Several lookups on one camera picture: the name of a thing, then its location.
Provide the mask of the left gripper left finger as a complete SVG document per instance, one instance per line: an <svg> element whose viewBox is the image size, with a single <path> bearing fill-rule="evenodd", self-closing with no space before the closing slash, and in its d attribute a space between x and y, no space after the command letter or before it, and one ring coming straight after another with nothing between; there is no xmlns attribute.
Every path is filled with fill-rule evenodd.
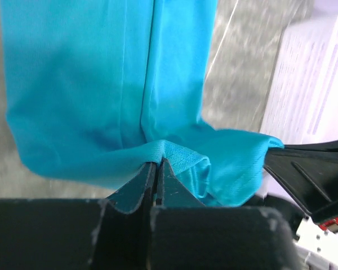
<svg viewBox="0 0 338 270"><path fill-rule="evenodd" d="M155 171L103 199L0 199L0 269L145 269Z"/></svg>

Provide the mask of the teal t shirt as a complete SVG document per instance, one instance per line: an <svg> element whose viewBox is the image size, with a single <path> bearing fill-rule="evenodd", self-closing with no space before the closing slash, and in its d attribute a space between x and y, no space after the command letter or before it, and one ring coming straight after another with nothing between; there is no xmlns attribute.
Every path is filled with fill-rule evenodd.
<svg viewBox="0 0 338 270"><path fill-rule="evenodd" d="M283 143L201 117L216 1L1 1L6 119L22 163L120 188L167 159L207 205L240 206Z"/></svg>

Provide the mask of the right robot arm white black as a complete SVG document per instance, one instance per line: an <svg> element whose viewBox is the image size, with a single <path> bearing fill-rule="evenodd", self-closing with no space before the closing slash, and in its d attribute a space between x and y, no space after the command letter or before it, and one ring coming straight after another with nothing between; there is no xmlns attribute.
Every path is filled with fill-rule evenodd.
<svg viewBox="0 0 338 270"><path fill-rule="evenodd" d="M286 217L305 269L338 269L338 140L270 149L257 194Z"/></svg>

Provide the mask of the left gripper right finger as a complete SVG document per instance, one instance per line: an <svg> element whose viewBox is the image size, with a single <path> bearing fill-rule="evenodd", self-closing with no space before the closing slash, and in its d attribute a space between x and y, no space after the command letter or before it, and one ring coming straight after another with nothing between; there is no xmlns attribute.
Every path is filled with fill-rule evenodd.
<svg viewBox="0 0 338 270"><path fill-rule="evenodd" d="M289 224L259 206L203 205L175 177L167 159L150 211L151 269L300 269Z"/></svg>

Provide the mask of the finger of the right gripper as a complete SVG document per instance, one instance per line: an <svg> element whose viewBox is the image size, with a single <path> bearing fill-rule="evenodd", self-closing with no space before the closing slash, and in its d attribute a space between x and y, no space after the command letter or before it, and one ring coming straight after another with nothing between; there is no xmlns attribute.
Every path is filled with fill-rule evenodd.
<svg viewBox="0 0 338 270"><path fill-rule="evenodd" d="M264 168L314 223L338 218L338 141L271 148Z"/></svg>

